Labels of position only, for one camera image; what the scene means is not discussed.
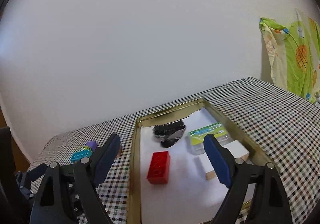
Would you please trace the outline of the blue toy building block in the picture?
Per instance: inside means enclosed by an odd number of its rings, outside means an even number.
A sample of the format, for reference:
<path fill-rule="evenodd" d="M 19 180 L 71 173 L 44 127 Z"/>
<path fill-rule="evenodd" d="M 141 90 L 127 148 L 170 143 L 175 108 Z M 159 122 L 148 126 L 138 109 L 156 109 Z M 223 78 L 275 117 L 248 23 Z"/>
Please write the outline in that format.
<path fill-rule="evenodd" d="M 71 162 L 79 162 L 84 157 L 90 157 L 93 154 L 91 150 L 76 151 L 71 156 Z"/>

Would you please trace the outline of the green soccer toy block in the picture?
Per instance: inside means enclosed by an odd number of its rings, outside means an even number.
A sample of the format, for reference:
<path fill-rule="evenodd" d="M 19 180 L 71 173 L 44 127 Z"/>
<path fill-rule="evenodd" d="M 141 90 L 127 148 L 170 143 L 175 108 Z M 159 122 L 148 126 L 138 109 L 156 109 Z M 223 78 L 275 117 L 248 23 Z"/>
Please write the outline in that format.
<path fill-rule="evenodd" d="M 78 147 L 76 149 L 76 152 L 80 153 L 80 154 L 84 154 L 85 156 L 90 156 L 91 154 L 93 154 L 92 148 L 89 147 L 88 145 L 83 145 L 83 146 Z"/>

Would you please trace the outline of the purple cube block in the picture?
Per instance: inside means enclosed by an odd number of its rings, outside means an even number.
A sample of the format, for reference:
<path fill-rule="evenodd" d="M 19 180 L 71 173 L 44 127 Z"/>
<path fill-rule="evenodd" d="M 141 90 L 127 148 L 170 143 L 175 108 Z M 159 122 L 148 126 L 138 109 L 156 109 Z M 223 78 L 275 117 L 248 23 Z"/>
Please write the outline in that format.
<path fill-rule="evenodd" d="M 95 151 L 98 144 L 96 141 L 88 141 L 85 146 L 88 146 L 92 151 Z"/>

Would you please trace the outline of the white note pad block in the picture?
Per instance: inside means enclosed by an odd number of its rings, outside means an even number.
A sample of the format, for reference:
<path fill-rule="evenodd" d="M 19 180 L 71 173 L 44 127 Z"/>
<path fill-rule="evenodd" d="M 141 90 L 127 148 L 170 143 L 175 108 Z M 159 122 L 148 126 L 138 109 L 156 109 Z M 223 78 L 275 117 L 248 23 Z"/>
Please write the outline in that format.
<path fill-rule="evenodd" d="M 238 140 L 232 141 L 223 147 L 227 148 L 234 158 L 239 157 L 244 161 L 247 161 L 249 158 L 249 151 Z M 216 173 L 206 153 L 196 156 L 195 165 L 197 166 L 197 171 L 200 174 L 200 177 L 204 180 L 208 181 L 216 178 Z"/>

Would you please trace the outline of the red toy building block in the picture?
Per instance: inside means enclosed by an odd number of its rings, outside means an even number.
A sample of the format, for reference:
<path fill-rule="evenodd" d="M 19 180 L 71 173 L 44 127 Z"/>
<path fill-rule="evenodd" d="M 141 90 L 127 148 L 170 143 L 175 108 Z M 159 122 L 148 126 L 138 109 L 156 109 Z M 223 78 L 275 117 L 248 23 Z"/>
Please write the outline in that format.
<path fill-rule="evenodd" d="M 146 179 L 151 184 L 167 184 L 169 182 L 170 155 L 168 151 L 152 154 Z"/>

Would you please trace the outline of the green floss pick box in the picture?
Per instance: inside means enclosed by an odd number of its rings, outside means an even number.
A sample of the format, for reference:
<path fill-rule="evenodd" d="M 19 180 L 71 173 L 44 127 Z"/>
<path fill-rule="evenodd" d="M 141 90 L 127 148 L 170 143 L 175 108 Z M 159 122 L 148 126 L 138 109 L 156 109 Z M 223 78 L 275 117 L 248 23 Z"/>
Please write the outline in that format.
<path fill-rule="evenodd" d="M 192 130 L 188 133 L 188 137 L 190 140 L 191 153 L 193 155 L 205 153 L 203 142 L 205 136 L 208 134 L 212 134 L 221 145 L 231 142 L 231 137 L 228 131 L 220 122 Z"/>

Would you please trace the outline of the copper framed card box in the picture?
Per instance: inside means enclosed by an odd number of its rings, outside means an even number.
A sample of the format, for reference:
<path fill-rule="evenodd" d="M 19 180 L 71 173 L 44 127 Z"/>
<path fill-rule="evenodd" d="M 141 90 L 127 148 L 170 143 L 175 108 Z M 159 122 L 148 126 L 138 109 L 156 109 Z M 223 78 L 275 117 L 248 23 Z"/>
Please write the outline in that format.
<path fill-rule="evenodd" d="M 121 153 L 122 153 L 122 150 L 123 150 L 123 147 L 120 146 L 120 147 L 119 147 L 119 150 L 118 150 L 118 152 L 117 152 L 116 158 L 120 158 Z"/>

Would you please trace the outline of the gold metal tin tray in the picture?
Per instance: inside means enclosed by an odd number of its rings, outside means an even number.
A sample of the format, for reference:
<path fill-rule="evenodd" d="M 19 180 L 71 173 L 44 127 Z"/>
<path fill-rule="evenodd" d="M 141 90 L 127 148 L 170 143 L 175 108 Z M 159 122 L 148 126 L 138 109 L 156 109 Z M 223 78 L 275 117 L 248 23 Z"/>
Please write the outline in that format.
<path fill-rule="evenodd" d="M 257 145 L 236 123 L 215 108 L 203 98 L 183 102 L 179 105 L 171 105 L 166 109 L 147 113 L 138 117 L 132 137 L 132 149 L 130 154 L 130 188 L 127 199 L 127 223 L 142 223 L 141 185 L 140 185 L 140 132 L 141 127 L 154 126 L 156 124 L 172 123 L 184 119 L 202 108 L 209 114 L 221 120 L 233 137 L 238 139 L 250 152 L 249 159 L 256 165 L 265 165 L 272 159 Z"/>

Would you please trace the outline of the checkered tablecloth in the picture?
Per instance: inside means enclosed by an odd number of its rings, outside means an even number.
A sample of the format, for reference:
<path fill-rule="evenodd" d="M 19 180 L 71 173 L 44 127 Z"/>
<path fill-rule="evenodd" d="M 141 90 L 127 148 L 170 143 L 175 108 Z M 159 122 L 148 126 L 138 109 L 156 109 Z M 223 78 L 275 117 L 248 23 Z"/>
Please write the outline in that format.
<path fill-rule="evenodd" d="M 68 164 L 90 138 L 104 143 L 118 134 L 123 153 L 98 194 L 114 223 L 127 222 L 130 152 L 136 120 L 195 99 L 204 99 L 236 123 L 277 164 L 294 223 L 303 223 L 319 203 L 319 108 L 270 83 L 248 77 L 166 104 L 54 136 L 31 164 Z"/>

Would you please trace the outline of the white paper tray liner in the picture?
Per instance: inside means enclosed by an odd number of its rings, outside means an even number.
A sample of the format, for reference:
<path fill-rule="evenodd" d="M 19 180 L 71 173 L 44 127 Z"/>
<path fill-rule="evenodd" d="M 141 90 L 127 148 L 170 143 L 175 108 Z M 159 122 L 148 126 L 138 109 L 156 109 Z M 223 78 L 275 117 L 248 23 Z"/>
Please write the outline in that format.
<path fill-rule="evenodd" d="M 153 135 L 152 127 L 140 129 L 140 191 L 142 223 L 204 223 L 218 211 L 227 188 L 217 177 L 206 179 L 212 165 L 206 155 L 198 155 L 190 146 L 188 132 L 217 120 L 202 108 L 183 122 L 186 132 L 172 147 L 164 149 Z M 151 184 L 147 174 L 154 152 L 170 156 L 169 180 Z"/>

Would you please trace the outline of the green patterned hanging cloth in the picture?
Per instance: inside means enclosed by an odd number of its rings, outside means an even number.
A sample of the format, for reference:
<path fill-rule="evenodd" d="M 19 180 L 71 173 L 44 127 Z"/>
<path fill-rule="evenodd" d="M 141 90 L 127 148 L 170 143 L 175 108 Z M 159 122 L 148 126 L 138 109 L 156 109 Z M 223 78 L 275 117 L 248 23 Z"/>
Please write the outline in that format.
<path fill-rule="evenodd" d="M 259 21 L 275 85 L 319 103 L 319 24 L 296 9 L 288 27 L 274 19 Z"/>

